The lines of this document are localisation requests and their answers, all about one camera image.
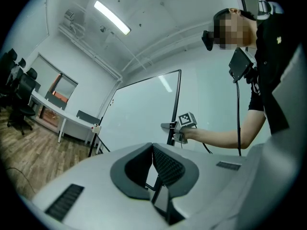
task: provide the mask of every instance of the black t-shirt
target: black t-shirt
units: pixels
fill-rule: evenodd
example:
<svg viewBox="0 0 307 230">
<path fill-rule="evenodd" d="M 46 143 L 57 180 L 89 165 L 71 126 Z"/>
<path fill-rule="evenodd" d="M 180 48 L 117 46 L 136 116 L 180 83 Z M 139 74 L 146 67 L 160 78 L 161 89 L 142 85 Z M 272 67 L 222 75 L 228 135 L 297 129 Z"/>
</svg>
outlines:
<svg viewBox="0 0 307 230">
<path fill-rule="evenodd" d="M 273 14 L 257 29 L 258 77 L 251 85 L 248 109 L 265 111 L 271 133 L 288 128 L 288 123 L 272 91 L 280 83 L 280 77 L 298 46 L 293 20 L 285 14 Z"/>
</svg>

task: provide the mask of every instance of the person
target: person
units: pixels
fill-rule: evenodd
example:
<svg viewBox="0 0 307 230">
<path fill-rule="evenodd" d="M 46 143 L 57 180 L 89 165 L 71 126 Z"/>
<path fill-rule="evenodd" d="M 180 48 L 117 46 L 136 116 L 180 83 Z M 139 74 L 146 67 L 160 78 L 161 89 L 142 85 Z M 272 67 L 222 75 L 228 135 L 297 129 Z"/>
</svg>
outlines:
<svg viewBox="0 0 307 230">
<path fill-rule="evenodd" d="M 212 49 L 208 41 L 224 49 L 257 49 L 257 67 L 254 68 L 257 75 L 251 83 L 248 113 L 241 126 L 241 149 L 249 147 L 266 118 L 271 134 L 288 127 L 272 92 L 280 83 L 281 75 L 298 46 L 298 37 L 293 35 L 295 29 L 290 21 L 284 13 L 268 14 L 265 20 L 260 21 L 255 20 L 250 12 L 236 8 L 224 9 L 214 16 L 214 31 L 207 33 L 207 38 L 203 40 L 208 50 Z M 185 139 L 220 148 L 238 148 L 237 130 L 213 132 L 199 128 L 182 128 L 181 132 Z"/>
</svg>

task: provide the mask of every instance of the ceiling pipe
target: ceiling pipe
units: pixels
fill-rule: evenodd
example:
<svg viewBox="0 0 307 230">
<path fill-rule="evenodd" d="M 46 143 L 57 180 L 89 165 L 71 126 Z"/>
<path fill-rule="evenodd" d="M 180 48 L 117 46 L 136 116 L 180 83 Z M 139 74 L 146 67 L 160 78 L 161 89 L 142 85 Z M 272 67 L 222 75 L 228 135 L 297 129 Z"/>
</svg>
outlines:
<svg viewBox="0 0 307 230">
<path fill-rule="evenodd" d="M 123 46 L 129 51 L 129 53 L 133 56 L 133 58 L 135 58 L 137 60 L 137 62 L 144 68 L 145 71 L 147 71 L 147 69 L 145 68 L 145 66 L 139 61 L 139 59 L 134 55 L 134 53 L 131 52 L 131 50 L 124 44 L 123 41 L 121 41 L 119 39 L 119 37 L 117 37 L 113 32 L 110 32 L 115 38 L 117 38 L 118 41 L 120 41 Z"/>
<path fill-rule="evenodd" d="M 163 47 L 163 48 L 161 48 L 161 49 L 159 49 L 159 50 L 153 52 L 153 54 L 152 54 L 149 58 L 147 58 L 147 57 L 144 58 L 144 59 L 142 60 L 142 63 L 143 63 L 143 64 L 146 64 L 147 62 L 152 62 L 153 59 L 155 59 L 155 58 L 157 58 L 157 57 L 159 57 L 159 56 L 162 56 L 163 54 L 166 54 L 166 53 L 168 53 L 168 52 L 171 52 L 171 51 L 173 51 L 173 50 L 175 50 L 175 49 L 177 49 L 177 48 L 184 47 L 185 45 L 189 45 L 189 44 L 198 42 L 200 36 L 201 36 L 201 33 L 197 33 L 197 34 L 194 34 L 194 35 L 192 35 L 192 36 L 185 37 L 185 38 L 180 39 L 180 40 L 178 40 L 178 41 L 176 41 L 176 42 L 173 42 L 173 43 L 171 43 L 171 44 L 169 44 L 169 45 L 167 45 L 167 46 L 165 46 L 165 47 Z M 134 71 L 134 70 L 137 69 L 138 67 L 139 67 L 138 63 L 132 65 L 131 68 L 129 69 L 128 73 Z"/>
<path fill-rule="evenodd" d="M 85 36 L 85 32 L 84 32 L 83 30 L 80 30 L 80 29 L 79 29 L 79 28 L 77 28 L 77 27 L 76 27 L 74 24 L 71 24 L 71 28 L 73 29 L 74 35 L 75 35 L 75 37 L 76 37 L 78 40 L 80 40 L 80 39 L 83 39 L 83 38 L 84 38 L 84 36 Z M 78 32 L 80 32 L 80 33 L 81 33 L 81 36 L 78 36 L 78 35 L 77 35 L 76 30 L 77 30 Z"/>
<path fill-rule="evenodd" d="M 113 67 L 111 67 L 107 62 L 101 59 L 93 50 L 83 46 L 83 40 L 76 40 L 75 37 L 71 34 L 71 32 L 62 25 L 59 26 L 59 31 L 62 32 L 65 36 L 67 36 L 73 44 L 75 44 L 79 49 L 81 49 L 84 53 L 91 57 L 97 64 L 103 67 L 115 79 L 117 79 L 118 81 L 123 80 L 122 75 L 117 70 L 113 69 Z"/>
<path fill-rule="evenodd" d="M 73 23 L 73 25 L 80 27 L 83 30 L 83 32 L 85 33 L 85 27 L 83 25 L 80 25 L 78 23 Z"/>
<path fill-rule="evenodd" d="M 142 50 L 140 53 L 138 53 L 138 54 L 136 55 L 136 57 L 140 56 L 141 54 L 143 54 L 145 51 L 147 51 L 148 49 L 152 48 L 153 46 L 156 46 L 157 44 L 159 44 L 159 43 L 161 43 L 161 42 L 163 42 L 163 41 L 165 41 L 165 40 L 167 40 L 167 39 L 169 39 L 169 38 L 171 38 L 171 37 L 173 37 L 173 36 L 176 36 L 176 35 L 178 35 L 178 34 L 180 34 L 180 33 L 183 33 L 183 32 L 186 32 L 186 31 L 189 31 L 189 30 L 192 30 L 192 29 L 201 27 L 201 26 L 208 25 L 208 24 L 210 24 L 210 23 L 211 23 L 211 21 L 207 21 L 207 22 L 204 22 L 204 23 L 192 25 L 192 26 L 189 26 L 189 27 L 187 27 L 187 28 L 184 28 L 184 29 L 182 29 L 182 30 L 180 30 L 180 31 L 177 31 L 177 32 L 175 32 L 175 33 L 173 33 L 173 34 L 170 34 L 170 35 L 168 35 L 168 36 L 166 36 L 166 37 L 160 39 L 159 41 L 155 42 L 154 44 L 150 45 L 149 47 L 145 48 L 144 50 Z M 131 60 L 128 62 L 128 64 L 127 64 L 121 71 L 122 71 L 122 72 L 125 71 L 126 68 L 131 64 L 132 61 L 133 61 L 133 59 L 131 59 Z"/>
</svg>

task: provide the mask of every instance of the wooden floor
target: wooden floor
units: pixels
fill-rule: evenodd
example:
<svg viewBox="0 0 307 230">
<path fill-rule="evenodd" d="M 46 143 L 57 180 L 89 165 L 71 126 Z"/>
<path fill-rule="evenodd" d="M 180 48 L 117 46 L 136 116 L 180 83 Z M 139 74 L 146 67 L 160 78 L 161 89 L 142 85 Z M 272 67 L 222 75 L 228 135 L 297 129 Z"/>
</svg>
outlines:
<svg viewBox="0 0 307 230">
<path fill-rule="evenodd" d="M 24 136 L 19 129 L 7 127 L 10 110 L 1 108 L 0 113 L 0 157 L 16 191 L 31 199 L 44 185 L 79 161 L 86 159 L 89 147 L 84 143 L 62 137 L 43 126 L 26 119 L 33 131 L 24 127 Z"/>
</svg>

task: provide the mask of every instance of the black office chair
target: black office chair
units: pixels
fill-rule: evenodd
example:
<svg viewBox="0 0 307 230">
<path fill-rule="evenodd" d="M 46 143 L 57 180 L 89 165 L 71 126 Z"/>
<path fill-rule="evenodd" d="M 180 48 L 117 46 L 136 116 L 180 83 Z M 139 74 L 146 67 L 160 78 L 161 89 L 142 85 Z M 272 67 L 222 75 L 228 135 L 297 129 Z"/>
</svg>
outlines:
<svg viewBox="0 0 307 230">
<path fill-rule="evenodd" d="M 10 95 L 14 92 L 14 89 L 11 86 L 12 83 L 8 82 L 8 78 L 11 70 L 16 66 L 16 59 L 17 54 L 13 49 L 8 53 L 5 53 L 0 59 L 0 106 L 5 106 L 5 98 L 3 96 Z"/>
<path fill-rule="evenodd" d="M 10 115 L 7 126 L 10 127 L 12 123 L 19 124 L 22 135 L 24 135 L 23 125 L 29 126 L 30 130 L 32 130 L 32 127 L 25 122 L 24 117 L 35 115 L 35 111 L 28 104 L 31 93 L 35 88 L 36 78 L 37 72 L 33 68 L 30 68 L 26 74 L 22 74 L 17 92 L 13 98 L 13 112 Z"/>
</svg>

